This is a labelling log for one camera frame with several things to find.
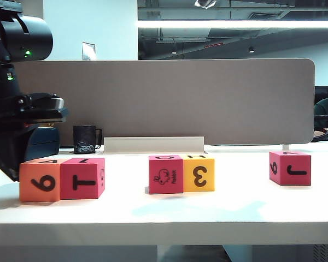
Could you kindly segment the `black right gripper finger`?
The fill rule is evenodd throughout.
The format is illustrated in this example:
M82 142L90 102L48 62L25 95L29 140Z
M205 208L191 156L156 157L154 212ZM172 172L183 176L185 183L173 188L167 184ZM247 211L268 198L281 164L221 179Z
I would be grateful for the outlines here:
M208 9L216 4L216 0L196 0L195 6L203 9Z

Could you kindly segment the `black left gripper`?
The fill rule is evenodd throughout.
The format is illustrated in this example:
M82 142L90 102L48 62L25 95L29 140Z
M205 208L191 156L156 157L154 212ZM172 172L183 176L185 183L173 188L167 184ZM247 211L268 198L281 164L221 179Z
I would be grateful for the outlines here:
M68 109L56 94L32 93L0 98L0 126L64 122ZM19 181L19 167L25 161L34 127L0 133L0 170Z

